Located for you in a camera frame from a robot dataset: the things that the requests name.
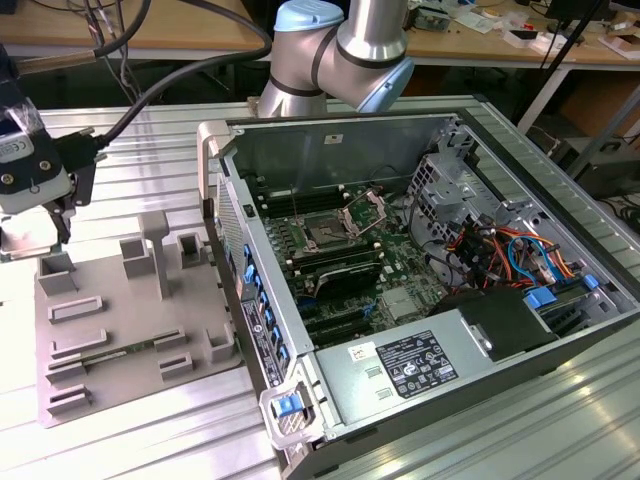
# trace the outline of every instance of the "wire bundle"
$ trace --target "wire bundle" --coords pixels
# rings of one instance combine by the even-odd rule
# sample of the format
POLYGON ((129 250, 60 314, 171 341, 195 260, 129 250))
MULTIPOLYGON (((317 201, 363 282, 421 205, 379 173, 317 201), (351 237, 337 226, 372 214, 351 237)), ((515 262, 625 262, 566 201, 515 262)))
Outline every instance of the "wire bundle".
POLYGON ((508 228, 508 227, 497 228, 496 231, 511 237, 511 241, 509 242, 509 246, 507 248, 509 262, 518 273, 521 273, 522 275, 530 279, 534 285, 537 285, 538 283, 535 277, 530 272, 524 271, 524 269, 522 269, 521 266, 516 263, 514 249, 515 249, 516 242, 518 240, 521 240, 521 241, 526 240, 527 242, 535 246, 540 251, 540 254, 544 258, 544 261, 547 264, 547 267, 555 277, 556 281, 564 281, 564 280, 573 278, 575 276, 571 272, 571 270, 569 270, 569 268, 567 267, 566 263, 564 262, 564 259, 562 258, 562 254, 560 253, 560 250, 558 248, 556 248, 551 253, 551 255, 547 252, 547 247, 545 247, 544 245, 548 245, 550 247, 555 246, 551 240, 540 237, 533 232, 520 232, 518 230, 508 228))
POLYGON ((533 232, 520 232, 509 227, 465 227, 460 235, 447 246, 447 251, 460 253, 465 238, 475 240, 484 245, 485 253, 478 253, 480 258, 471 270, 475 271, 476 284, 482 288, 491 285, 508 285, 514 288, 537 286, 541 282, 525 268, 525 260, 531 255, 529 247, 538 250, 544 262, 557 282, 573 278, 574 274, 567 267, 558 246, 551 240, 540 237, 533 232), (490 235, 480 234, 482 230, 490 229, 490 235))

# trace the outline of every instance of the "slotted metal surface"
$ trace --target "slotted metal surface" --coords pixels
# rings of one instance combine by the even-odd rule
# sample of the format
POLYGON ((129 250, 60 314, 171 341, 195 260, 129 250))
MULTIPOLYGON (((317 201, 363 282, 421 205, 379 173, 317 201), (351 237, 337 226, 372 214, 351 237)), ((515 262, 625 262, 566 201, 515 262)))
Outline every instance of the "slotted metal surface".
POLYGON ((218 183, 217 216, 224 225, 224 243, 231 251, 233 263, 236 268, 243 268, 243 235, 242 227, 238 221, 238 215, 233 208, 233 202, 225 182, 218 183))

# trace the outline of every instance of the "metal table leg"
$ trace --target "metal table leg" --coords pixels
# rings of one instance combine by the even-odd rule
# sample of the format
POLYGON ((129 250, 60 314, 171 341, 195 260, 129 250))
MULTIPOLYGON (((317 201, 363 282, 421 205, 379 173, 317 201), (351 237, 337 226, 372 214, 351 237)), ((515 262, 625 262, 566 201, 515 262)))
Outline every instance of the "metal table leg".
POLYGON ((540 93, 527 110, 527 113, 524 114, 522 120, 518 123, 518 130, 522 133, 527 133, 529 128, 531 128, 531 125, 533 125, 533 122, 536 121, 536 118, 538 118, 544 107, 549 103, 553 94, 556 93, 560 85, 562 85, 562 82, 570 71, 571 69, 569 68, 558 68, 553 75, 551 75, 549 81, 542 90, 540 90, 540 93))

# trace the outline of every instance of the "workbench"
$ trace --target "workbench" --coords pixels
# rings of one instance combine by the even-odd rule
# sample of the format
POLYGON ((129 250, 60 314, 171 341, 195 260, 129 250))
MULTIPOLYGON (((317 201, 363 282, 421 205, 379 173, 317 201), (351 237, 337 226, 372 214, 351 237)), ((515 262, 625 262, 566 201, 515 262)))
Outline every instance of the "workbench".
MULTIPOLYGON (((473 97, 403 99, 394 108, 447 108, 454 102, 482 116, 490 128, 501 128, 498 114, 473 97)), ((331 102, 329 110, 348 107, 331 102)), ((55 137, 87 126, 104 133, 123 112, 64 110, 43 112, 43 119, 55 137)), ((72 260, 117 255, 118 240, 138 233, 136 215, 144 211, 167 212, 168 242, 187 232, 206 239, 195 131, 205 120, 247 115, 240 103, 145 109, 98 166, 92 204, 72 220, 65 247, 72 260)), ((512 145, 506 137, 505 144, 535 148, 512 145)), ((217 172, 210 165, 210 184, 217 172)), ((552 177, 541 176, 545 182, 552 177)), ((560 187, 550 191, 562 194, 560 187)), ((571 203, 565 200, 567 208, 571 203)), ((587 213, 575 215, 587 225, 587 213)), ((597 230, 603 242, 611 240, 602 227, 597 230)), ((0 265, 0 472, 11 478, 279 478, 244 366, 41 427, 34 385, 34 271, 34 260, 0 265)), ((348 462, 326 478, 638 478, 639 397, 637 322, 555 372, 348 462)))

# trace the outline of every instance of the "blue cable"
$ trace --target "blue cable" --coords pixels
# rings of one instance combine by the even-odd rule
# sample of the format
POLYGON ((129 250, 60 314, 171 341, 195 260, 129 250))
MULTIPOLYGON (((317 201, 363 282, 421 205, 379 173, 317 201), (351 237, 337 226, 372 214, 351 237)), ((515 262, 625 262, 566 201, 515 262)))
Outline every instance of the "blue cable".
POLYGON ((513 245, 515 243, 516 240, 518 240, 519 238, 523 239, 523 240, 529 240, 531 242, 532 245, 534 245, 535 247, 538 248, 538 250, 540 250, 540 253, 542 254, 542 257, 544 258, 545 263, 547 264, 547 267, 549 267, 549 270, 551 271, 551 273, 553 274, 553 276, 555 277, 555 279, 557 281, 562 281, 564 280, 566 277, 553 265, 553 262, 551 261, 551 259, 549 258, 549 255, 547 255, 547 251, 545 250, 544 246, 535 238, 531 238, 528 237, 526 235, 522 235, 520 237, 515 237, 514 239, 511 240, 511 242, 509 242, 509 247, 507 248, 507 255, 509 257, 509 263, 511 263, 511 266, 519 273, 521 273, 522 275, 524 275, 525 277, 527 277, 528 279, 530 279, 531 281, 533 281, 534 285, 538 285, 538 283, 536 282, 535 278, 533 275, 531 275, 529 272, 527 272, 526 270, 521 269, 518 264, 516 263, 515 257, 513 255, 513 245))

